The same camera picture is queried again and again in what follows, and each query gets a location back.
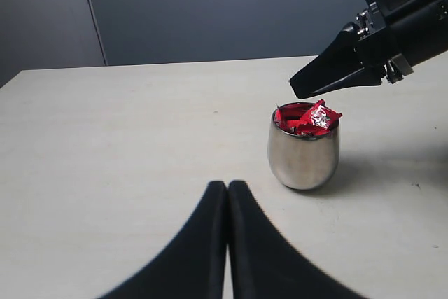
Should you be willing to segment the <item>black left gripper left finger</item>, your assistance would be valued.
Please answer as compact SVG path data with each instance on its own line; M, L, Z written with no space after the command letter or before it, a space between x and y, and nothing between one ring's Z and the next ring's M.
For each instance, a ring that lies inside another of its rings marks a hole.
M226 185L207 184L176 236L103 298L222 298L226 264Z

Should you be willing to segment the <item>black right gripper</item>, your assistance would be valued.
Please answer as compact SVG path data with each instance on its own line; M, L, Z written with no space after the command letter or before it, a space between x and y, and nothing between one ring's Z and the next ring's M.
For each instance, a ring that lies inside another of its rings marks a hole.
M346 24L318 57L290 78L297 98L377 86L383 78L395 83L414 66L447 51L447 0L365 2L366 10L357 17L359 40L358 25Z

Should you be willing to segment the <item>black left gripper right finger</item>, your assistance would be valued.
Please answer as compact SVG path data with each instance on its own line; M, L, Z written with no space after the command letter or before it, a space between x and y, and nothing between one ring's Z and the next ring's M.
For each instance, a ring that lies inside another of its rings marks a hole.
M245 181L232 181L227 198L235 298L362 298L299 253L274 227Z

